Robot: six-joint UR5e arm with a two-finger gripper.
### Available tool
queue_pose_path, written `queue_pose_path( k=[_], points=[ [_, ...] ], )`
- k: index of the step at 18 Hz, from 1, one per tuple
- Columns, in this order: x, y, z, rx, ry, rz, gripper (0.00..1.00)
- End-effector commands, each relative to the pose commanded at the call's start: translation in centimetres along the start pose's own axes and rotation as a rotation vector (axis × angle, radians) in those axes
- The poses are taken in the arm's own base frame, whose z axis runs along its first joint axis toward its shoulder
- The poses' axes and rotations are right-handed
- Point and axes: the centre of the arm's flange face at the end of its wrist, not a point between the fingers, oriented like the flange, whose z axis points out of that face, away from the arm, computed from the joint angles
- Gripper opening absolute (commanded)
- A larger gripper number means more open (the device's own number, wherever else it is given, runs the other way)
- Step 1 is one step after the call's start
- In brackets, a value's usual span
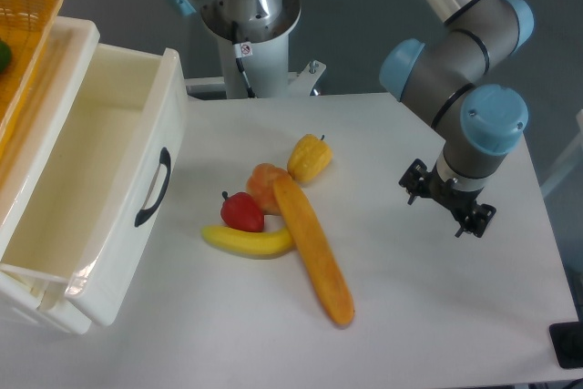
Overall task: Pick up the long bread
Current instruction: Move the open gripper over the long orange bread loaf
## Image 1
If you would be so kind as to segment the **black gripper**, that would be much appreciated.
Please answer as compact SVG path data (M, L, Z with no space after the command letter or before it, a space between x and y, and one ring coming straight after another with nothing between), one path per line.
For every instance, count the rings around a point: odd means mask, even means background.
M437 171L435 169L428 171L427 166L420 159L412 162L398 184L408 194L408 205L412 205L417 198L431 199L449 210L459 224L455 233L457 238L464 233L481 238L496 215L494 206L477 202L476 198L480 189L458 190L455 188L453 179L441 180Z

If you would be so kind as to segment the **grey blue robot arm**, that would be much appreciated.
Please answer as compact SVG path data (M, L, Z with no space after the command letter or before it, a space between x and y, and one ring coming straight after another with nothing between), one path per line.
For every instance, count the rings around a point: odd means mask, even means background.
M200 15L215 37L227 97L288 97L312 89L311 77L288 71L299 0L169 2L182 15ZM477 197L520 140L528 110L514 90L480 79L530 38L534 17L523 0L426 2L443 22L445 38L432 46L404 40L384 60L379 80L445 144L432 168L414 161L400 185L411 200L434 200L449 210L461 233L481 237L496 210Z

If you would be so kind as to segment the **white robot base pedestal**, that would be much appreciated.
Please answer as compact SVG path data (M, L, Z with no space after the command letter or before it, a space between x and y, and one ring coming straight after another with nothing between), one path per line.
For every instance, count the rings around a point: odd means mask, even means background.
M191 97L305 97L318 93L326 65L312 59L298 72L289 69L290 33L301 17L300 0L214 0L200 10L215 38L219 77L186 81Z

